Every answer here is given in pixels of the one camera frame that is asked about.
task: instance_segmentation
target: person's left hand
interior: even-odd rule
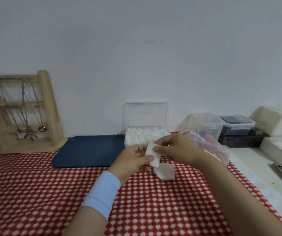
[[[153,161],[154,156],[144,156],[145,151],[146,147],[140,145],[125,148],[107,171],[115,175],[123,186],[132,174],[151,169],[146,164]]]

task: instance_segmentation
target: red and white tablecloth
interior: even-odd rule
[[[54,169],[56,153],[0,155],[0,235],[56,235],[106,168]],[[272,212],[258,189],[229,170]],[[176,180],[136,173],[119,190],[105,235],[232,235],[202,174],[175,163]]]

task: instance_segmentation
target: blue tray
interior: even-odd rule
[[[56,168],[109,167],[125,149],[124,135],[69,138],[54,156]]]

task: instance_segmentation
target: blue wristband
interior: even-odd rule
[[[104,171],[85,197],[82,206],[99,211],[107,221],[119,188],[119,179],[112,173]]]

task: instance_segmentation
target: clear plastic bag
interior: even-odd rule
[[[229,163],[231,152],[227,146],[218,143],[208,143],[203,137],[192,131],[183,131],[181,134],[188,137],[197,146],[217,158],[223,164],[227,165]]]

